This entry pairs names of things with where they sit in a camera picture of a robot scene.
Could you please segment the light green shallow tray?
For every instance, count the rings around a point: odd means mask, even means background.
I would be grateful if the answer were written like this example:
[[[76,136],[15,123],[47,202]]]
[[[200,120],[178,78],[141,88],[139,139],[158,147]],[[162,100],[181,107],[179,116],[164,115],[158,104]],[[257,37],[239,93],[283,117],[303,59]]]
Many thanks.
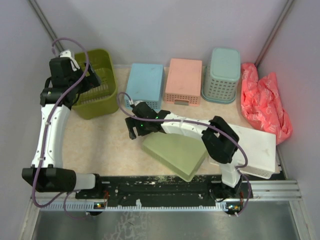
[[[160,132],[149,134],[141,149],[186,182],[193,179],[209,156],[204,144],[197,139]]]

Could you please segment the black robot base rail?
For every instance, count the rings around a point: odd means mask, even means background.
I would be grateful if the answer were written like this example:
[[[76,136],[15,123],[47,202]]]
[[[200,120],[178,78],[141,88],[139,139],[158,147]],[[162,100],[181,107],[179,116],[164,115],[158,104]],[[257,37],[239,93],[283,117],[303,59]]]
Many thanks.
[[[102,176],[94,189],[81,190],[78,200],[101,199],[109,207],[213,207],[223,200],[252,198],[246,180],[235,188],[220,175],[195,175],[189,182],[174,175]]]

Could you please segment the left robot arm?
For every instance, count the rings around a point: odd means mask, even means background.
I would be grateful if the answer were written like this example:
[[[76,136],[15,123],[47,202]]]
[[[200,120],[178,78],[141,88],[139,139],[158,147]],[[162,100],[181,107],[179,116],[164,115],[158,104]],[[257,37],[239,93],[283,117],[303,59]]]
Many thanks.
[[[22,169],[22,178],[40,193],[86,190],[97,199],[104,186],[93,173],[76,173],[63,167],[63,139],[72,106],[80,94],[99,87],[101,79],[89,61],[84,73],[70,50],[49,61],[51,76],[40,94],[41,127],[31,166]]]

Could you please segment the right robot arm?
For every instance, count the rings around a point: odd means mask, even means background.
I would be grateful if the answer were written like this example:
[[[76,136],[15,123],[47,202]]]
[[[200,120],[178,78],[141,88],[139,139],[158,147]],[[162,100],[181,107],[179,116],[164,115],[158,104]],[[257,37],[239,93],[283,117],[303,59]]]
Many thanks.
[[[163,133],[199,140],[211,159],[220,166],[224,194],[235,198],[241,192],[241,175],[238,170],[240,167],[233,157],[238,150],[243,149],[239,145],[239,136],[222,117],[196,120],[178,116],[168,110],[156,112],[144,101],[127,102],[133,113],[125,119],[130,139],[150,133]]]

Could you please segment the white perforated tray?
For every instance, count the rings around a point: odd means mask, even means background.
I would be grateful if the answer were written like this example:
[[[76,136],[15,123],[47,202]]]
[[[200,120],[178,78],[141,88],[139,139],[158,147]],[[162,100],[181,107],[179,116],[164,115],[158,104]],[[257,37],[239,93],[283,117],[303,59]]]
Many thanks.
[[[246,167],[239,169],[243,174],[269,179],[272,174],[278,171],[275,134],[234,124],[231,124],[230,127],[238,135],[238,144],[242,147],[248,159]],[[235,183],[240,177],[235,167],[244,165],[245,158],[238,149],[234,153],[231,163],[219,164],[212,158],[208,162],[220,167],[225,182]]]

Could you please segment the pink shallow plastic tray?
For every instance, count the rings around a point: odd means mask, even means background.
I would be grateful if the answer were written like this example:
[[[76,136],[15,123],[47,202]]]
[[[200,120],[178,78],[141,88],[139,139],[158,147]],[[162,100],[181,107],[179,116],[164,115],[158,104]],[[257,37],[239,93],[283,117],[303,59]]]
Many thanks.
[[[188,106],[199,106],[201,101],[203,65],[201,60],[172,58],[166,80],[164,102],[185,102]]]

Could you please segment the large teal perforated basket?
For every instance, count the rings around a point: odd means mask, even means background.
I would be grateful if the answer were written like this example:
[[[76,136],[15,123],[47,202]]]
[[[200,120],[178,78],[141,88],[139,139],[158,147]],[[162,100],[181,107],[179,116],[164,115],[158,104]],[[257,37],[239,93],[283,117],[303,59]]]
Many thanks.
[[[201,96],[204,100],[230,104],[236,98],[241,77],[241,57],[236,49],[216,47],[205,68]]]

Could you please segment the blue shallow plastic tray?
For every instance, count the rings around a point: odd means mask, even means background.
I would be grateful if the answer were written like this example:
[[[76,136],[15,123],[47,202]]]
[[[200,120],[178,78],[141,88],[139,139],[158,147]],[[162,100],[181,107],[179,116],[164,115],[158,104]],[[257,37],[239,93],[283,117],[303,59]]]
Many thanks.
[[[125,107],[130,109],[129,99],[146,102],[159,111],[162,105],[165,71],[162,64],[134,63],[131,66],[124,97]]]

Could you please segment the olive green plastic basket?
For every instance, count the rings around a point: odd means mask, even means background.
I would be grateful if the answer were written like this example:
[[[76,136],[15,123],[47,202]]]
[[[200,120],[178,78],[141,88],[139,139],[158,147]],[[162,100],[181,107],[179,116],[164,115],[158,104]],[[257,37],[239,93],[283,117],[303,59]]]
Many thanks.
[[[101,80],[101,85],[82,93],[72,107],[81,118],[90,120],[118,110],[118,83],[109,53],[101,48],[88,51],[90,64]]]

